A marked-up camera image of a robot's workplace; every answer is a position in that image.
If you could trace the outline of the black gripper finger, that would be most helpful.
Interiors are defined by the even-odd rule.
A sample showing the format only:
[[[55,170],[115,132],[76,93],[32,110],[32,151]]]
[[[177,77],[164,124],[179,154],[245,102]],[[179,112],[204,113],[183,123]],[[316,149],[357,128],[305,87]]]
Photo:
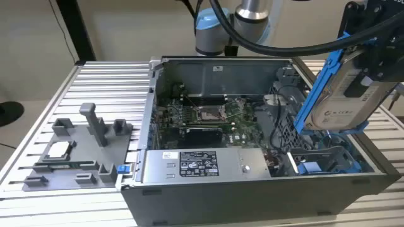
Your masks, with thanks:
[[[344,96],[348,98],[359,98],[365,93],[367,89],[368,89],[368,76],[365,73],[360,73],[355,77],[347,90],[344,91]]]

